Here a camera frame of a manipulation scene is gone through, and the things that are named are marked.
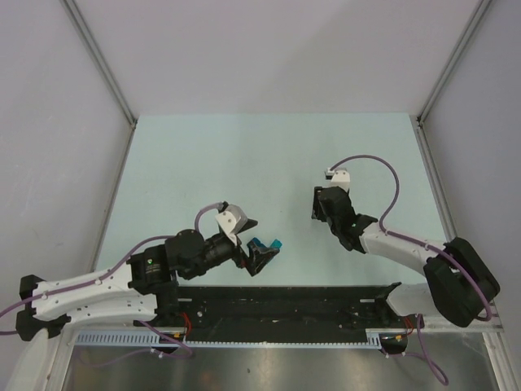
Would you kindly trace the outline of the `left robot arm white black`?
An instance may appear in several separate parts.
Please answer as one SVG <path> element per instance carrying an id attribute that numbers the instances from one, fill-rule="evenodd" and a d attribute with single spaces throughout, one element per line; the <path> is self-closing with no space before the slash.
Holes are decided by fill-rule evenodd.
<path id="1" fill-rule="evenodd" d="M 23 308 L 16 315 L 15 334 L 30 341 L 41 330 L 54 338 L 66 326 L 81 323 L 177 326 L 184 312 L 179 279 L 203 276 L 226 261 L 255 276 L 281 247 L 277 239 L 269 246 L 251 239 L 243 248 L 224 231 L 204 238 L 185 229 L 143 240 L 106 270 L 61 281 L 26 275 L 20 280 Z"/>

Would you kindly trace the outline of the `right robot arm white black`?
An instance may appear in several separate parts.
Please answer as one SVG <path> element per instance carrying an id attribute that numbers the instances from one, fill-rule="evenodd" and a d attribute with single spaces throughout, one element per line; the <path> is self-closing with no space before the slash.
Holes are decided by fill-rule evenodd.
<path id="1" fill-rule="evenodd" d="M 385 231 L 377 218 L 356 213 L 348 191 L 315 187 L 312 218 L 325 222 L 348 251 L 384 257 L 425 278 L 425 283 L 391 287 L 375 316 L 385 327 L 396 326 L 406 315 L 441 316 L 458 327 L 486 320 L 500 284 L 469 241 L 417 239 Z"/>

